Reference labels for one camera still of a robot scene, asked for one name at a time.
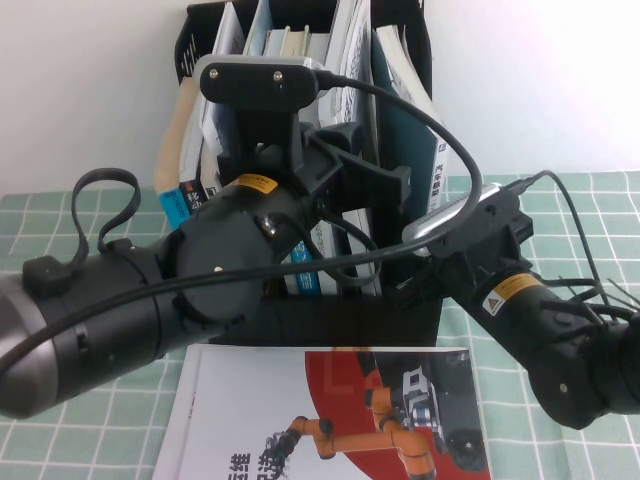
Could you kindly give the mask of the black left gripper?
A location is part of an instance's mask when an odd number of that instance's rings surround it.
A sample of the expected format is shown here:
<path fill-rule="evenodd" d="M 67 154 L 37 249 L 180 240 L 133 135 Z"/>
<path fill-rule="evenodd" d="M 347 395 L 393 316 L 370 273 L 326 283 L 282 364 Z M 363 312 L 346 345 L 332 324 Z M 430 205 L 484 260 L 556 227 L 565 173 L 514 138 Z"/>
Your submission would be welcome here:
<path fill-rule="evenodd" d="M 356 157 L 363 149 L 359 123 L 318 131 L 296 113 L 236 112 L 230 146 L 219 156 L 218 216 L 255 220 L 282 212 L 314 220 L 315 203 L 339 183 L 345 210 L 401 207 L 411 193 L 411 168 L 381 168 Z"/>

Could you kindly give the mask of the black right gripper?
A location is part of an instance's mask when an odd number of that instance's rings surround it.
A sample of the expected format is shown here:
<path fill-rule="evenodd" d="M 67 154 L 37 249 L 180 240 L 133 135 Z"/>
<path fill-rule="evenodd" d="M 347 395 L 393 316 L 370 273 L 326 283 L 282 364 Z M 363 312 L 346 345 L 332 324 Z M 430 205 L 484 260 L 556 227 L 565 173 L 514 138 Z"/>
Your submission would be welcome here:
<path fill-rule="evenodd" d="M 480 291 L 500 270 L 499 264 L 500 253 L 490 249 L 411 260 L 409 277 L 393 289 L 393 302 L 400 311 L 408 312 L 450 297 L 468 313 L 482 312 Z"/>

